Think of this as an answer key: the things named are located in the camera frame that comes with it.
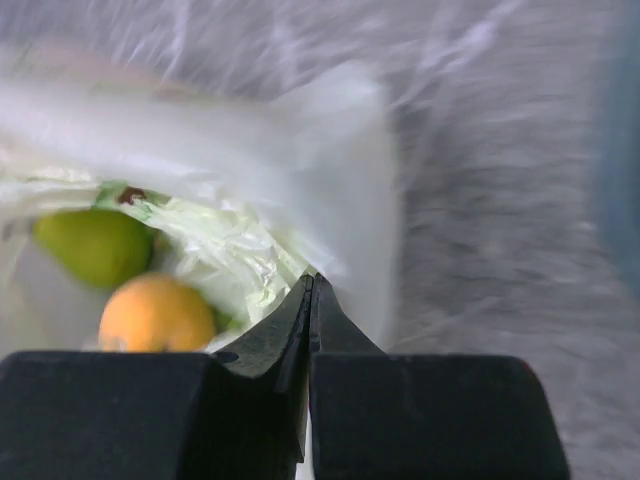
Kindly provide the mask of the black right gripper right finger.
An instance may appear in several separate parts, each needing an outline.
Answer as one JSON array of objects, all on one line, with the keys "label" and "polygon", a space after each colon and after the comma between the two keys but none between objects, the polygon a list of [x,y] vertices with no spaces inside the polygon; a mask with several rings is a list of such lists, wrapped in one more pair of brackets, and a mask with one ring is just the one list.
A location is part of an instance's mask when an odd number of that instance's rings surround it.
[{"label": "black right gripper right finger", "polygon": [[379,348],[345,314],[331,283],[321,274],[314,277],[309,314],[309,352],[382,356]]}]

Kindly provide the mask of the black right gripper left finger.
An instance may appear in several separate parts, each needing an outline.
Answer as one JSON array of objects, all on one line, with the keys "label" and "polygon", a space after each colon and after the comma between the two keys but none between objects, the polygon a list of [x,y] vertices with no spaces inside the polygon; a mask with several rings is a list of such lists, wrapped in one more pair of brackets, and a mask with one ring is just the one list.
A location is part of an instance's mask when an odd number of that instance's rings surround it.
[{"label": "black right gripper left finger", "polygon": [[307,358],[313,278],[302,276],[278,307],[214,353],[233,376],[282,393]]}]

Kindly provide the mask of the orange fruit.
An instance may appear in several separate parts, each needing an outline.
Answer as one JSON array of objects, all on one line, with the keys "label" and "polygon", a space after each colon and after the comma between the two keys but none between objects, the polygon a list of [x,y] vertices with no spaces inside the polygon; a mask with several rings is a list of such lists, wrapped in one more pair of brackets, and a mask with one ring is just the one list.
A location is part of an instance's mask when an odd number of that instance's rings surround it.
[{"label": "orange fruit", "polygon": [[189,352],[215,335],[215,316],[198,291],[168,274],[146,273],[112,294],[97,343],[103,351]]}]

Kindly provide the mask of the green printed plastic bag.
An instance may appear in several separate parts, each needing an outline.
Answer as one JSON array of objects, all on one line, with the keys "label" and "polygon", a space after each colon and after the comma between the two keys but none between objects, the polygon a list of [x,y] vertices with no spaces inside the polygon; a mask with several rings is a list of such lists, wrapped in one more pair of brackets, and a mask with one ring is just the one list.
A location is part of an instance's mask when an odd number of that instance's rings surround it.
[{"label": "green printed plastic bag", "polygon": [[376,344],[395,317],[398,150],[384,87],[347,62],[279,98],[221,98],[79,49],[1,47],[1,350],[78,349],[106,296],[32,245],[32,220],[115,206],[159,266],[242,329],[304,273]]}]

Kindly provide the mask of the green fruit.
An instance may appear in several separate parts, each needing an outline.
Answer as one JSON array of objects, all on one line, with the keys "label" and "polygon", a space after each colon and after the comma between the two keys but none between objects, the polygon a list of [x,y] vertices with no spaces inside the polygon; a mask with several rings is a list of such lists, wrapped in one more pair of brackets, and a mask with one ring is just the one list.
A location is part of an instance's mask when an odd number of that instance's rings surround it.
[{"label": "green fruit", "polygon": [[33,239],[80,281],[116,288],[146,272],[153,241],[146,226],[115,210],[59,211],[38,218]]}]

